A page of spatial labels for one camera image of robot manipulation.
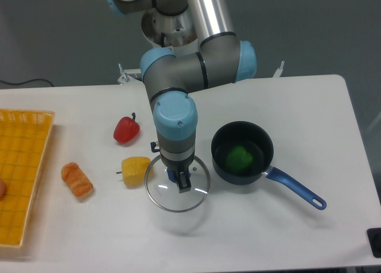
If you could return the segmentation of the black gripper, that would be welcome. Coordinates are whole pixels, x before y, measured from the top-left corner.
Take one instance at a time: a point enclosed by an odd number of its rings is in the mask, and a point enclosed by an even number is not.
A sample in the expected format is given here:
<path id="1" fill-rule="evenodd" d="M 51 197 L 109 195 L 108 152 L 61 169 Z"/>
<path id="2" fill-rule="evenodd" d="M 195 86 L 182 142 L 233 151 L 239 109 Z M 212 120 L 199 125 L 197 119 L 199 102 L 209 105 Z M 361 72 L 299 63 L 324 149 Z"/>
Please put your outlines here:
<path id="1" fill-rule="evenodd" d="M 177 179 L 177 185 L 179 193 L 186 193 L 191 190 L 191 173 L 189 172 L 189 166 L 194 160 L 194 153 L 183 160 L 169 159 L 163 154 L 160 154 L 163 163 L 172 171 L 179 173 Z"/>

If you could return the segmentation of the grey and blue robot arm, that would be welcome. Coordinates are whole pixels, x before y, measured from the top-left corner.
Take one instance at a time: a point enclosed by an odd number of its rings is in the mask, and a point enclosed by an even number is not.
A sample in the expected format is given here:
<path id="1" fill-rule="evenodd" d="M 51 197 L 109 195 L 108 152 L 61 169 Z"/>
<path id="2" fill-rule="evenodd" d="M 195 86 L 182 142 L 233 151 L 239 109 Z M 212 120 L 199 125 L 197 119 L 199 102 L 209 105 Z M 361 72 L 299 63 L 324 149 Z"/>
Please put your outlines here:
<path id="1" fill-rule="evenodd" d="M 237 38 L 225 0 L 108 0 L 122 14 L 151 15 L 155 48 L 140 59 L 163 163 L 180 193 L 191 189 L 198 113 L 190 93 L 251 79 L 257 58 Z"/>

